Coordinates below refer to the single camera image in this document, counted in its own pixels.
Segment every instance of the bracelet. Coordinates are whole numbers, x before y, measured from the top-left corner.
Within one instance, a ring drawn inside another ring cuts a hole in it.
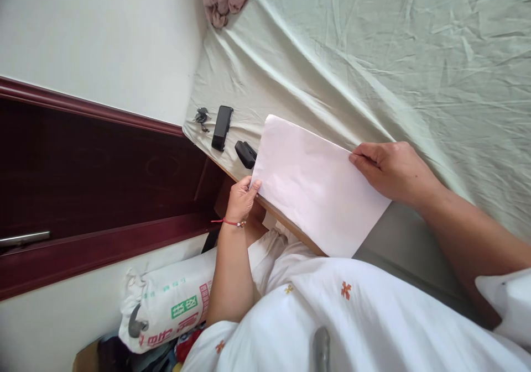
[[[223,217],[223,219],[221,220],[212,220],[211,223],[227,223],[227,224],[230,224],[231,226],[243,228],[243,226],[245,226],[245,223],[247,222],[245,221],[245,219],[243,219],[239,223],[233,223],[233,222],[225,220],[225,217]]]

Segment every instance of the white shirt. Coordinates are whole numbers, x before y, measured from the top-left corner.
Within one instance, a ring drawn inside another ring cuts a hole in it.
[[[206,329],[183,372],[313,370],[321,326],[330,335],[332,371],[531,370],[521,347],[531,345],[531,269],[478,279],[503,317],[493,333],[362,261],[317,258],[293,241],[285,247],[274,230],[255,247],[265,252],[253,246],[253,279],[265,296],[239,324]]]

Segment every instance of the bed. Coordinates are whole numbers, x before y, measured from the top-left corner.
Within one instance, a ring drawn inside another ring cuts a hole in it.
[[[410,142],[452,190],[531,232],[531,0],[249,0],[209,28],[184,133],[237,179],[268,114],[346,149]],[[211,147],[234,108],[226,150]],[[201,131],[197,108],[212,119]],[[355,256],[467,314],[423,221],[393,203]]]

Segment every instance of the paper sheet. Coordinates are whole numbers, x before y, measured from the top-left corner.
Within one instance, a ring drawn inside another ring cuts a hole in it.
[[[390,204],[350,163],[347,151],[269,115],[252,181],[332,257],[351,258]]]

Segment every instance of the white wall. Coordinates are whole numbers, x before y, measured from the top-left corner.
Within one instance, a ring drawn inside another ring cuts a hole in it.
[[[200,0],[0,0],[0,75],[181,125]]]
[[[128,268],[151,271],[201,253],[206,234],[0,302],[2,372],[72,371],[76,353],[117,329]]]

